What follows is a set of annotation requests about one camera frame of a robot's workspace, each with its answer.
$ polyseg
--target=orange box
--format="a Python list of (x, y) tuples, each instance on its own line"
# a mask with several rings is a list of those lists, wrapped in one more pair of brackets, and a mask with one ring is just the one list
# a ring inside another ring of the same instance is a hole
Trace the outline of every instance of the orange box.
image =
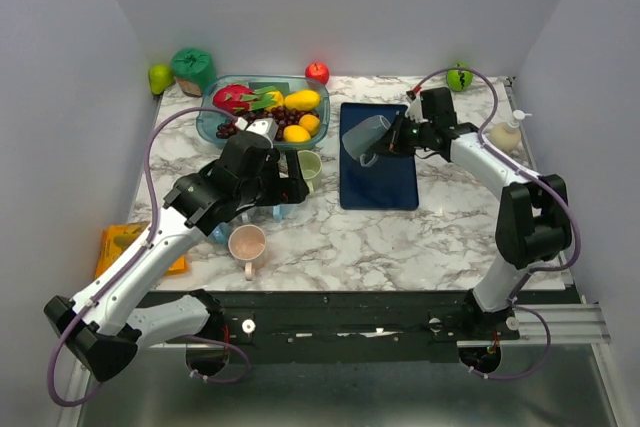
[[(147, 225), (149, 225), (149, 222), (112, 225), (102, 232), (102, 245), (100, 247), (98, 267), (96, 268), (96, 279), (113, 265), (116, 259), (144, 232)], [(186, 257), (183, 255), (169, 267), (164, 275), (182, 274), (188, 270), (189, 265), (187, 264)]]

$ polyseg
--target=yellow fruit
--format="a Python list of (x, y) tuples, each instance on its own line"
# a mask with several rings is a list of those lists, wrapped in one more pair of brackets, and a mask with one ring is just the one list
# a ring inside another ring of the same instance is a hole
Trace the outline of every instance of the yellow fruit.
[(303, 115), (298, 125), (306, 129), (313, 137), (320, 130), (320, 119), (311, 114)]
[(284, 106), (287, 109), (297, 109), (304, 112), (315, 109), (320, 105), (322, 97), (315, 90), (301, 90), (294, 94), (289, 94), (284, 98)]
[(271, 100), (275, 102), (273, 105), (270, 105), (269, 107), (264, 109), (267, 112), (271, 112), (273, 109), (277, 109), (278, 107), (282, 107), (284, 105), (284, 95), (282, 95), (282, 92), (280, 92), (279, 90), (272, 90), (270, 92), (267, 92), (266, 94), (264, 94), (264, 98), (271, 98)]
[(285, 142), (306, 142), (311, 140), (311, 134), (299, 125), (290, 125), (282, 133)]

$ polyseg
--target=gray wall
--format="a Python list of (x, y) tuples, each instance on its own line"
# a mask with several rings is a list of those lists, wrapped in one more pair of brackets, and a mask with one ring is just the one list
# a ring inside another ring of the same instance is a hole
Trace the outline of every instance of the gray wall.
[(640, 418), (640, 0), (561, 0), (516, 82), (543, 172), (568, 182), (584, 237), (573, 274), (602, 304)]
[(558, 0), (118, 0), (153, 61), (195, 45), (233, 73), (513, 74)]
[(116, 0), (0, 0), (0, 12), (0, 425), (46, 426), (58, 409), (42, 308), (90, 280), (101, 229), (124, 220), (154, 108)]

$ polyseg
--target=soap dispenser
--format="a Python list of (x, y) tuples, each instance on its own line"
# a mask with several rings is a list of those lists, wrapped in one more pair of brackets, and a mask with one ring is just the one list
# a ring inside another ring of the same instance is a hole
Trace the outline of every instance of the soap dispenser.
[(528, 115), (531, 114), (525, 114), (521, 110), (514, 110), (508, 122), (500, 122), (491, 129), (488, 135), (489, 141), (505, 154), (513, 152), (522, 139), (520, 122)]

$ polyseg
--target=dragon fruit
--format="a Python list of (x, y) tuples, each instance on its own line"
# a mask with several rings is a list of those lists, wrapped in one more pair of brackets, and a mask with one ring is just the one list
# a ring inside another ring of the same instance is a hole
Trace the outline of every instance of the dragon fruit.
[(230, 84), (216, 92), (213, 105), (233, 115), (264, 109), (274, 103), (271, 96), (264, 95), (264, 90), (253, 91), (241, 84)]

